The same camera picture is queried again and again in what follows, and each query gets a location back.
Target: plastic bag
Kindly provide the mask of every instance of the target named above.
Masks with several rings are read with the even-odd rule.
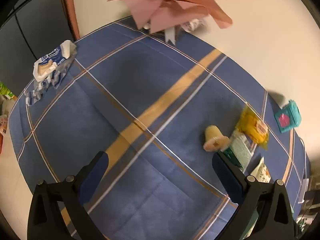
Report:
[[[39,83],[46,79],[54,70],[68,69],[76,56],[76,45],[66,40],[49,54],[38,59],[33,65],[33,76]]]
[[[3,136],[7,131],[8,117],[6,114],[0,115],[0,134]]]
[[[0,95],[8,95],[9,98],[14,96],[14,94],[2,82],[0,82]]]
[[[259,146],[267,149],[269,141],[268,126],[248,106],[245,106],[236,125],[239,132],[245,133]]]

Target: white stripe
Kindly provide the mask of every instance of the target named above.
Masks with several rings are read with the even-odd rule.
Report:
[[[146,36],[141,37],[140,39],[134,40],[130,43],[128,43],[126,46],[122,47],[119,50],[116,50],[115,52],[111,53],[110,55],[108,55],[107,57],[105,57],[103,60],[100,60],[98,63],[101,63],[102,61],[106,60],[107,58],[111,57],[112,55],[114,55],[115,53],[121,51],[122,49],[128,47],[129,45],[142,40],[143,38],[145,38]],[[42,121],[42,119],[45,117],[45,115],[48,113],[48,111],[53,107],[53,105],[58,101],[58,99],[82,76],[84,76],[85,74],[87,74],[87,72],[83,72],[80,76],[78,76],[76,79],[74,79],[72,81],[72,83],[70,85],[68,85],[68,87],[56,98],[56,100],[54,100],[54,102],[52,103],[52,105],[47,109],[47,111],[44,112],[44,115],[42,116],[42,118],[39,120],[38,124],[36,125],[36,127],[34,128],[34,131],[37,129],[38,125],[40,124],[40,122]]]
[[[123,25],[123,24],[120,24],[120,23],[116,23],[116,24],[119,24],[119,25],[121,25],[121,26],[124,26],[124,27],[126,27],[126,28],[128,28],[128,29],[132,29],[132,30],[134,30],[134,31],[137,31],[137,30],[135,30],[135,29],[133,29],[133,28],[130,28],[130,27],[126,26],[126,25]],[[178,51],[178,50],[175,49],[174,47],[172,47],[172,46],[166,44],[165,42],[163,42],[163,41],[161,41],[161,40],[158,40],[158,39],[156,39],[156,38],[154,38],[154,37],[152,37],[152,36],[149,36],[149,37],[152,38],[152,39],[154,39],[155,41],[158,41],[158,42],[166,45],[167,47],[175,50],[176,52],[178,52],[179,54],[183,55],[183,56],[186,57],[187,59],[189,59],[189,60],[191,60],[192,62],[198,64],[198,65],[201,66],[201,67],[203,67],[205,71],[209,72],[209,70],[207,70],[204,66],[202,66],[202,65],[199,64],[199,63],[197,63],[197,62],[194,61],[193,59],[187,57],[186,55],[184,55],[183,53],[181,53],[180,51]],[[218,77],[217,77],[216,75],[214,75],[213,73],[210,73],[210,74],[211,74],[215,79],[217,79],[218,81],[220,81],[226,88],[228,88],[228,89],[229,89],[232,93],[234,93],[241,101],[243,101],[250,109],[252,109],[252,111],[254,111],[254,112],[256,113],[255,109],[253,109],[253,108],[248,104],[248,102],[245,101],[241,96],[239,96],[233,89],[231,89],[229,86],[227,86],[222,80],[220,80],[220,78],[218,78]],[[280,144],[280,146],[284,149],[284,151],[286,152],[286,154],[287,154],[288,157],[290,158],[290,155],[289,155],[288,151],[286,150],[286,148],[283,146],[283,144],[280,142],[280,140],[277,138],[277,136],[274,134],[274,132],[271,130],[270,127],[269,127],[269,130],[270,130],[271,134],[273,135],[273,137],[276,139],[276,141]],[[298,171],[297,171],[297,167],[296,167],[296,165],[294,164],[293,161],[292,161],[292,163],[293,163],[293,167],[294,167],[294,169],[295,169],[295,171],[296,171],[296,173],[297,173],[298,179],[299,179],[299,181],[300,181],[300,183],[301,183],[301,179],[300,179],[300,177],[299,177],[299,174],[298,174]]]
[[[25,145],[26,145],[26,142],[23,140],[22,150],[21,150],[20,155],[18,156],[18,163],[19,163],[20,157],[21,157],[21,155],[22,155],[22,153],[23,153],[23,150],[24,150]]]
[[[21,158],[21,155],[22,155],[22,153],[23,153],[23,151],[24,151],[24,147],[25,147],[25,145],[26,145],[26,142],[27,142],[28,140],[30,140],[30,138],[31,138],[31,136],[29,136],[29,138],[28,138],[26,141],[23,141],[22,150],[21,150],[21,153],[20,153],[20,155],[19,155],[19,157],[18,157],[18,163],[19,163],[19,160],[20,160],[20,158]]]
[[[220,62],[217,63],[217,65],[212,69],[212,72],[214,72],[221,64],[222,62],[227,58],[227,56],[223,57]],[[218,192],[220,192],[222,195],[225,196],[221,191],[219,191],[217,188],[215,188],[213,185],[211,185],[209,182],[207,182],[205,179],[203,179],[200,175],[198,175],[194,170],[192,170],[186,163],[184,163],[174,152],[172,152],[162,141],[160,141],[157,136],[165,129],[165,127],[177,116],[177,114],[191,101],[191,99],[199,92],[199,90],[204,86],[204,84],[208,81],[208,79],[211,77],[208,75],[201,84],[195,89],[195,91],[187,98],[185,102],[168,118],[168,120],[159,128],[159,130],[156,132],[156,134],[153,134],[148,127],[146,127],[138,118],[136,118],[128,109],[126,109],[90,72],[89,74],[104,88],[105,91],[108,92],[135,120],[137,120],[139,123],[141,123],[144,128],[152,135],[152,138],[146,143],[150,145],[153,140],[156,138],[165,148],[167,148],[174,156],[176,156],[186,167],[188,167],[194,174],[196,174],[201,180],[206,182],[208,185],[216,189]]]
[[[266,115],[266,108],[267,108],[267,101],[268,101],[268,91],[266,91],[266,99],[265,99],[265,102],[264,102],[264,108],[263,108],[263,115],[262,115],[262,120],[264,121],[264,117]]]
[[[215,221],[218,219],[218,217],[220,216],[220,214],[222,213],[222,211],[224,210],[224,208],[227,206],[229,200],[226,201],[226,203],[223,205],[223,207],[221,208],[221,210],[219,211],[219,213],[216,215],[216,217],[214,218],[214,220],[212,221],[212,223],[208,226],[208,228],[203,232],[203,234],[198,238],[198,240],[200,240],[205,233],[211,228],[211,226],[215,223]]]
[[[253,149],[252,149],[252,150],[253,150],[253,152],[255,152],[255,151],[256,151],[257,146],[258,146],[258,144],[256,144],[256,143],[255,143],[255,144],[254,144],[254,147],[253,147]]]
[[[294,201],[294,204],[293,204],[293,209],[294,209],[294,206],[296,205],[297,203],[297,200],[298,200],[298,197],[299,197],[299,194],[300,194],[300,191],[301,191],[301,187],[302,187],[302,184],[300,184],[300,188],[299,188],[299,191],[298,191],[298,194],[297,194],[297,197],[296,197],[296,200]]]
[[[37,145],[37,148],[38,148],[38,150],[39,150],[39,153],[40,153],[40,155],[41,155],[41,157],[42,157],[45,165],[47,166],[49,172],[51,173],[52,177],[54,178],[54,180],[55,180],[56,182],[58,182],[58,181],[56,180],[55,176],[52,174],[51,170],[49,169],[49,166],[48,166],[47,162],[44,160],[44,157],[43,157],[43,155],[42,155],[42,152],[41,152],[41,150],[40,150],[40,148],[39,148],[39,145],[38,145],[38,143],[37,143],[37,141],[36,141],[36,137],[35,137],[35,135],[34,135],[34,133],[33,133],[32,126],[31,126],[30,117],[29,117],[29,112],[28,112],[28,106],[27,106],[27,105],[26,105],[26,111],[27,111],[27,117],[28,117],[30,129],[31,129],[33,138],[34,138],[34,140],[35,140],[35,143],[36,143],[36,145]]]
[[[294,167],[294,169],[295,169],[295,171],[296,171],[296,173],[297,173],[298,180],[300,181],[300,184],[301,184],[301,183],[302,183],[302,180],[300,179],[299,173],[298,173],[298,171],[297,171],[297,167],[296,167],[296,165],[294,164],[293,160],[292,160],[292,163],[293,163],[293,167]]]
[[[123,26],[123,27],[126,27],[126,28],[128,28],[128,29],[131,29],[131,30],[133,30],[133,31],[141,32],[141,33],[145,34],[144,32],[142,32],[142,31],[140,31],[140,30],[135,30],[134,28],[131,28],[131,27],[129,27],[129,26],[127,26],[127,25],[124,25],[124,24],[121,24],[121,23],[119,23],[119,22],[115,22],[115,23],[118,24],[118,25],[121,25],[121,26]],[[169,47],[170,49],[173,49],[174,51],[178,52],[178,53],[181,54],[182,56],[184,56],[184,57],[186,57],[187,59],[189,59],[190,61],[192,61],[193,63],[198,64],[198,65],[201,65],[201,64],[199,64],[198,62],[196,62],[195,60],[193,60],[191,57],[188,57],[187,55],[181,53],[181,51],[179,51],[179,50],[176,49],[175,47],[170,46],[170,45],[167,44],[166,42],[163,42],[163,41],[161,41],[161,40],[153,37],[152,35],[147,35],[147,36],[150,37],[150,38],[152,38],[152,39],[155,40],[155,41],[158,41],[158,42],[164,44],[165,46]]]
[[[110,25],[113,25],[113,24],[114,24],[114,22],[111,22],[111,23],[109,23],[109,24],[107,24],[107,25],[104,25],[104,26],[102,26],[102,27],[100,27],[100,28],[98,28],[98,29],[94,30],[93,32],[88,33],[87,35],[83,36],[82,38],[80,38],[79,40],[75,41],[74,43],[76,44],[78,41],[81,41],[82,39],[84,39],[84,38],[86,38],[86,37],[90,36],[91,34],[94,34],[95,32],[97,32],[97,31],[99,31],[99,30],[101,30],[101,29],[103,29],[103,28],[105,28],[105,27],[108,27],[108,26],[110,26]]]
[[[107,25],[104,25],[104,26],[102,26],[102,27],[94,30],[93,32],[90,32],[90,33],[88,33],[87,35],[83,36],[83,37],[80,38],[79,40],[75,41],[75,43],[77,43],[78,41],[81,41],[82,39],[90,36],[91,34],[94,34],[95,32],[97,32],[97,31],[99,31],[99,30],[101,30],[101,29],[103,29],[103,28],[105,28],[105,27],[108,27],[108,26],[113,25],[114,23],[116,23],[116,22],[118,22],[118,21],[122,21],[122,20],[128,19],[128,18],[130,18],[130,17],[131,17],[131,15],[130,15],[130,16],[127,16],[127,17],[125,17],[125,18],[119,19],[119,20],[117,20],[117,21],[115,21],[115,22],[111,22],[111,23],[109,23],[109,24],[107,24]]]
[[[221,64],[222,62],[227,58],[227,56],[224,56],[217,65],[212,69],[212,72],[214,72]],[[207,184],[209,184],[211,187],[216,189],[213,185],[211,185],[209,182],[204,180],[201,176],[199,176],[195,171],[193,171],[188,165],[186,165],[175,153],[173,153],[165,144],[163,144],[157,136],[164,130],[164,128],[175,118],[175,116],[191,101],[191,99],[199,92],[199,90],[203,87],[203,85],[209,80],[211,75],[208,75],[201,84],[196,88],[196,90],[188,97],[188,99],[170,116],[170,118],[159,128],[159,130],[156,132],[156,134],[153,134],[142,122],[140,122],[139,119],[137,119],[133,114],[130,113],[125,107],[124,109],[136,120],[141,123],[146,130],[152,135],[152,138],[150,138],[147,143],[137,152],[137,154],[130,160],[130,162],[127,164],[127,166],[120,172],[120,174],[116,177],[116,179],[111,183],[111,185],[107,188],[107,190],[102,194],[102,196],[95,202],[95,204],[88,210],[88,214],[94,210],[94,208],[103,200],[103,198],[110,192],[110,190],[114,187],[114,185],[121,179],[121,177],[127,172],[127,170],[131,167],[131,165],[137,160],[137,158],[141,155],[141,153],[154,141],[156,138],[164,147],[166,147],[174,156],[176,156],[186,167],[188,167],[194,174],[196,174],[200,179],[205,181]],[[101,85],[121,106],[123,106],[103,85]]]
[[[119,20],[116,20],[114,23],[121,22],[121,21],[123,21],[123,20],[125,20],[125,19],[128,19],[128,18],[130,18],[130,17],[132,17],[132,15],[129,15],[129,16],[127,16],[127,17],[124,17],[124,18],[121,18],[121,19],[119,19]]]

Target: white wall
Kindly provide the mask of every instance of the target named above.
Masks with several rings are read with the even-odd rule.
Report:
[[[129,14],[120,1],[74,1],[80,35]],[[302,115],[297,133],[309,158],[320,158],[320,30],[312,16],[300,0],[217,2],[233,26],[220,30],[208,17],[207,29],[195,35],[231,57],[265,89],[294,99]]]

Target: orange object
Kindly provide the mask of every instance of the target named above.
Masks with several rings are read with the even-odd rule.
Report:
[[[66,14],[68,17],[68,24],[72,30],[72,34],[76,40],[80,39],[80,33],[78,28],[78,22],[76,17],[76,10],[73,0],[63,0],[65,5]]]
[[[0,115],[0,134],[5,135],[7,131],[8,117],[6,114]]]
[[[269,141],[268,126],[248,106],[244,107],[236,128],[239,132],[247,134],[254,143],[265,149],[267,148]]]

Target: pink label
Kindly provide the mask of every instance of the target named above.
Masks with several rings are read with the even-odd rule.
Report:
[[[290,124],[290,118],[286,114],[281,114],[278,120],[281,127],[287,127]]]

